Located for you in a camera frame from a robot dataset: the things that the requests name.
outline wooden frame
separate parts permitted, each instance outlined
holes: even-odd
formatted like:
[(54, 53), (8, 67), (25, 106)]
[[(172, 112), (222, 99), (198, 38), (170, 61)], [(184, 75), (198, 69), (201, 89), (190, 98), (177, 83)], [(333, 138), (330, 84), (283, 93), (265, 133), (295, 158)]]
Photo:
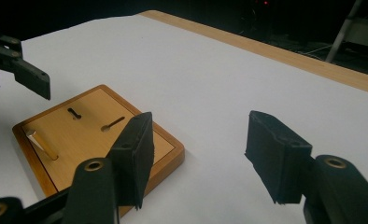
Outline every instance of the wooden frame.
[[(69, 164), (68, 166), (70, 167), (62, 167), (64, 165), (66, 165), (66, 163), (60, 163), (56, 162), (62, 158), (59, 158), (56, 161), (52, 161), (49, 160), (49, 158), (34, 144), (32, 143), (29, 138), (26, 135), (26, 131), (29, 128), (38, 128), (41, 127), (42, 129), (48, 129), (47, 132), (41, 132), (44, 134), (48, 133), (49, 135), (57, 135), (59, 133), (55, 133), (56, 130), (53, 130), (53, 125), (55, 125), (56, 123), (56, 118), (59, 118), (62, 116), (62, 114), (58, 114), (58, 113), (62, 113), (62, 108), (67, 108), (69, 105), (72, 105), (74, 103), (78, 103), (79, 101), (81, 101), (81, 99), (83, 100), (82, 102), (80, 102), (81, 106), (86, 106), (84, 101), (85, 99), (88, 99), (86, 97), (91, 96), (91, 95), (95, 95), (95, 94), (102, 94), (102, 95), (106, 95), (109, 100), (113, 100), (113, 102), (116, 102), (119, 104), (120, 110), (125, 110), (124, 113), (126, 113), (126, 115), (131, 114), (132, 116), (140, 114), (141, 112), (136, 109), (134, 106), (132, 106), (131, 104), (129, 104), (126, 100), (124, 100), (122, 97), (120, 97), (117, 93), (115, 93), (113, 90), (111, 90), (109, 87), (107, 87), (106, 85), (100, 85), (97, 86), (91, 90), (85, 91), (82, 94), (69, 99), (59, 105), (56, 105), (55, 107), (48, 109), (32, 118), (29, 118), (17, 125), (15, 125), (12, 129), (12, 131), (15, 134), (15, 137), (19, 143), (19, 145), (21, 146), (21, 149), (26, 157), (26, 159), (28, 160), (33, 172), (35, 173), (35, 177), (37, 178), (41, 188), (43, 189), (45, 195), (48, 197), (62, 189), (65, 189), (66, 186), (70, 186), (70, 183), (63, 183), (63, 184), (57, 184), (59, 181), (61, 180), (56, 180), (56, 175), (53, 175), (54, 169), (58, 169), (58, 175), (69, 175), (68, 178), (70, 178), (70, 180), (72, 180), (72, 177), (74, 176), (73, 173), (73, 169), (75, 170), (75, 168), (77, 168), (77, 163), (78, 161), (74, 162), (74, 164)], [(48, 119), (50, 119), (49, 117), (51, 117), (51, 115), (57, 115), (57, 117), (55, 119), (52, 119), (52, 123), (47, 123)], [(41, 123), (44, 126), (36, 126), (37, 123)], [(67, 121), (62, 121), (61, 124), (58, 125), (67, 125), (66, 124)], [(89, 128), (84, 129), (83, 132), (90, 132), (88, 131)], [(113, 135), (113, 141), (115, 141), (116, 137), (118, 137), (120, 131), (115, 131), (114, 133), (112, 133)], [(158, 124), (156, 124), (155, 122), (153, 122), (153, 131), (154, 131), (154, 144), (155, 144), (155, 155), (157, 157), (158, 154), (158, 160), (155, 159), (154, 165), (152, 166), (151, 169), (151, 173), (150, 173), (150, 177), (149, 177), (149, 182), (146, 188), (146, 194), (148, 194), (152, 189), (154, 189), (159, 183), (161, 183), (168, 175), (170, 175), (183, 161), (184, 161), (184, 157), (185, 157), (185, 153), (184, 153), (184, 146), (178, 141), (176, 140), (176, 138), (174, 136), (172, 136), (170, 133), (168, 133), (166, 130), (164, 130), (161, 126), (159, 126)], [(158, 137), (157, 141), (161, 142), (155, 142), (155, 135), (160, 136)], [(105, 142), (107, 141), (107, 137), (101, 137), (103, 139), (101, 139), (101, 141)], [(104, 157), (104, 153), (106, 152), (106, 150), (104, 149), (104, 152), (102, 153), (102, 155), (99, 156), (99, 154), (96, 153), (96, 156), (98, 157)], [(120, 213), (123, 215), (125, 214), (127, 211), (129, 211), (130, 207), (122, 207), (120, 208)]]

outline dark background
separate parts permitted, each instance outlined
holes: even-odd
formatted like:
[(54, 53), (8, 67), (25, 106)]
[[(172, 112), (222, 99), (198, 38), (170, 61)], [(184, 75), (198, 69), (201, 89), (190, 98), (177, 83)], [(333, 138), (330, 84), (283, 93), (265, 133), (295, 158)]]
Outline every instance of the dark background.
[[(85, 21), (156, 9), (261, 41), (271, 33), (303, 42), (333, 41), (354, 1), (7, 0), (0, 1), (0, 31), (24, 40)], [(368, 15), (367, 0), (361, 13)]]

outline white table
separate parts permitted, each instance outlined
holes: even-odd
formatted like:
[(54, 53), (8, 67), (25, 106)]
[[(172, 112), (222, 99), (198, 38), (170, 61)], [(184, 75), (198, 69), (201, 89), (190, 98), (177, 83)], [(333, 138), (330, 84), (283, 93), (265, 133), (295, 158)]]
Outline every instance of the white table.
[[(188, 31), (194, 27), (205, 32)], [(244, 47), (226, 44), (232, 40)], [(121, 223), (304, 223), (303, 206), (273, 204), (244, 156), (250, 110), (282, 120), (314, 146), (314, 157), (352, 161), (368, 180), (366, 75), (159, 12), (83, 23), (27, 40), (23, 51), (50, 75), (52, 97), (0, 71), (0, 197), (24, 206), (44, 196), (11, 128), (99, 84), (151, 111), (186, 148), (184, 163)]]

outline wooden board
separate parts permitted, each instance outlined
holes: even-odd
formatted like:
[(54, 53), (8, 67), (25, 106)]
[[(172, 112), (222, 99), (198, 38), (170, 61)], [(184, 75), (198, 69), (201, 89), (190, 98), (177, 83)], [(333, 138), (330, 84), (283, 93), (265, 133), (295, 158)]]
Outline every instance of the wooden board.
[[(76, 119), (69, 109), (81, 118)], [(12, 130), (48, 197), (71, 186), (81, 162), (105, 157), (129, 119), (140, 113), (109, 87), (101, 85), (15, 125)], [(107, 132), (102, 131), (103, 126), (121, 117), (122, 121)], [(35, 130), (59, 158), (52, 160), (30, 141), (26, 136), (29, 130)], [(175, 137), (155, 122), (153, 131), (155, 158), (146, 194), (184, 161), (184, 146)], [(120, 213), (123, 215), (129, 209), (120, 208)]]

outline wooden table edge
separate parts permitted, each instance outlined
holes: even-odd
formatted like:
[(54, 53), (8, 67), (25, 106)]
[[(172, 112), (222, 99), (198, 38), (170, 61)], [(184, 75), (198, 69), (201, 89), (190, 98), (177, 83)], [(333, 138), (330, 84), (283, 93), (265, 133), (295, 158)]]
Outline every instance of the wooden table edge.
[(204, 35), (231, 46), (244, 49), (263, 57), (285, 63), (315, 75), (346, 84), (353, 88), (368, 91), (368, 75), (341, 67), (332, 63), (325, 63), (285, 49), (264, 44), (240, 35), (228, 33), (195, 21), (188, 21), (156, 10), (149, 10), (139, 15), (173, 25), (198, 35)]

